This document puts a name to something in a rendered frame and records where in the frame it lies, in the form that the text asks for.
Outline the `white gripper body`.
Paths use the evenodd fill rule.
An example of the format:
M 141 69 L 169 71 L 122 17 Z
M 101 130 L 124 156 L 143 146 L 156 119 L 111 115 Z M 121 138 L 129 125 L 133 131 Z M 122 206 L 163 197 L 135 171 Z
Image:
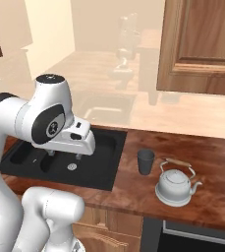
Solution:
M 95 139 L 91 131 L 83 139 L 77 138 L 75 133 L 63 132 L 46 144 L 33 146 L 38 149 L 91 156 L 95 150 Z

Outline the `black double-basin sink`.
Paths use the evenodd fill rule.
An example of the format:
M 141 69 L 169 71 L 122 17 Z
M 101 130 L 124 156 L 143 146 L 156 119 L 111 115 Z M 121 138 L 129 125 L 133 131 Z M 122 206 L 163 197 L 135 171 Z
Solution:
M 1 172 L 111 191 L 127 133 L 99 128 L 91 130 L 95 138 L 95 151 L 91 156 L 82 156 L 81 160 L 77 160 L 75 154 L 56 152 L 54 157 L 50 157 L 47 151 L 18 140 L 3 155 Z

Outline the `dark grey glass cup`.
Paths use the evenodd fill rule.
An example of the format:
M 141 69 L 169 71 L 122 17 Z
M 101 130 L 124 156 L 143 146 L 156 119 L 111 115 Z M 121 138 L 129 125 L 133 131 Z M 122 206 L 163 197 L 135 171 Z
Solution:
M 141 175 L 149 175 L 154 163 L 155 154 L 152 150 L 141 149 L 138 151 L 138 167 Z

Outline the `pale sink tap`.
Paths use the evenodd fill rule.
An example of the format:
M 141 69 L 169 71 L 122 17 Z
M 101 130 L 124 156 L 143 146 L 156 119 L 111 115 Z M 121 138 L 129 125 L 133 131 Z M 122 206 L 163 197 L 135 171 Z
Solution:
M 108 76 L 115 81 L 117 90 L 124 90 L 128 82 L 134 77 L 134 71 L 129 63 L 136 58 L 137 46 L 141 34 L 137 31 L 138 14 L 132 13 L 120 18 L 118 49 L 116 56 L 118 65 L 108 72 Z

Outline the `wooden base cupboard front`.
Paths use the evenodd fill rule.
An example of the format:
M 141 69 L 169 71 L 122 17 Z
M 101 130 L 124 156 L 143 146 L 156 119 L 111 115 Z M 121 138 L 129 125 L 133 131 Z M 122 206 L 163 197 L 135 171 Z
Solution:
M 142 221 L 140 216 L 86 207 L 73 230 L 86 252 L 140 252 Z

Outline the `black dishwasher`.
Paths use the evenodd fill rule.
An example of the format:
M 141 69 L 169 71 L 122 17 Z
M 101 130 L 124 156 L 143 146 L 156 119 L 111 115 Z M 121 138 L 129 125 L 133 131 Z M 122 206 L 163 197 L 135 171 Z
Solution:
M 225 252 L 225 230 L 144 217 L 141 252 Z

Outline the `wooden wall cupboard door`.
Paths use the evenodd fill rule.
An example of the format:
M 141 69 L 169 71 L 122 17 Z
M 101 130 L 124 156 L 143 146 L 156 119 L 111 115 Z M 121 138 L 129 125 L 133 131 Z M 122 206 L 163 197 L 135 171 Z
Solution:
M 156 88 L 225 95 L 225 0 L 165 0 Z

